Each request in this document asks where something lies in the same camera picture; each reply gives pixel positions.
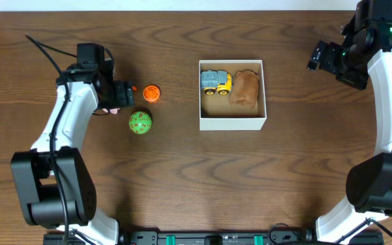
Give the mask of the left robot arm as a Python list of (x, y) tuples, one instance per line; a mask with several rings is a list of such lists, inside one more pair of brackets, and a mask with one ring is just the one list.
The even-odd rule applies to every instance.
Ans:
[(118, 221), (97, 207), (81, 149), (95, 112), (133, 106), (133, 88), (114, 80), (114, 58), (102, 45), (78, 44), (76, 58), (58, 71), (56, 103), (43, 132), (30, 150), (12, 157), (16, 192), (26, 223), (62, 231), (60, 244), (122, 244)]

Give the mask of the green round die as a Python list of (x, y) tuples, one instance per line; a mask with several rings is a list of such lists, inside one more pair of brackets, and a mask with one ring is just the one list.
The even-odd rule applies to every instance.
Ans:
[(129, 128), (136, 134), (145, 134), (152, 127), (150, 115), (143, 111), (132, 113), (129, 119)]

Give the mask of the white pink duck toy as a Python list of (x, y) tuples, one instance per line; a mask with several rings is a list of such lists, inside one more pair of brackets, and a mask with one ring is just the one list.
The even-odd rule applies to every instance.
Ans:
[[(131, 88), (133, 89), (133, 91), (137, 90), (135, 86), (132, 86)], [(108, 112), (111, 114), (117, 114), (119, 110), (120, 110), (119, 108), (114, 108), (114, 109), (109, 109)]]

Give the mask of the brown plush toy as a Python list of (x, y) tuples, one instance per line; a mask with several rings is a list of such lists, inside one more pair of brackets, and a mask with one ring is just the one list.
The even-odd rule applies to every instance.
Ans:
[(231, 105), (242, 105), (253, 109), (259, 95), (259, 76), (251, 71), (238, 71), (229, 98)]

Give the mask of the orange round die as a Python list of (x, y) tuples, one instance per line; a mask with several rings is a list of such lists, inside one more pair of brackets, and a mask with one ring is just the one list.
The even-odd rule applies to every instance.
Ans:
[(148, 103), (156, 103), (161, 96), (161, 90), (156, 85), (149, 85), (144, 88), (142, 95)]

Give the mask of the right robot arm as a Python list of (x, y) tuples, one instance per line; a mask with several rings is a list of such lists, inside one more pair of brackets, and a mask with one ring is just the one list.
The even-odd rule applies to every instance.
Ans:
[(392, 1), (362, 0), (342, 29), (342, 44), (319, 42), (308, 69), (322, 69), (355, 89), (372, 85), (376, 111), (374, 155), (354, 166), (345, 197), (317, 218), (315, 244), (372, 244), (370, 225), (392, 217)]

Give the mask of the white cardboard box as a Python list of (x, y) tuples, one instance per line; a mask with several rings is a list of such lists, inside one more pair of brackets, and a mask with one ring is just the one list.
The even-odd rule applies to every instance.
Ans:
[(231, 105), (230, 95), (207, 95), (199, 92), (199, 129), (201, 131), (257, 131), (266, 119), (265, 81), (262, 60), (200, 60), (199, 72), (226, 71), (235, 76), (238, 71), (251, 70), (259, 76), (256, 106)]

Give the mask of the yellow grey toy truck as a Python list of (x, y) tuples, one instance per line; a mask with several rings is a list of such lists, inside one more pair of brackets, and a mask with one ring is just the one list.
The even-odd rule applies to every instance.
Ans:
[(200, 74), (201, 90), (206, 95), (228, 95), (233, 89), (233, 77), (226, 71), (207, 70)]

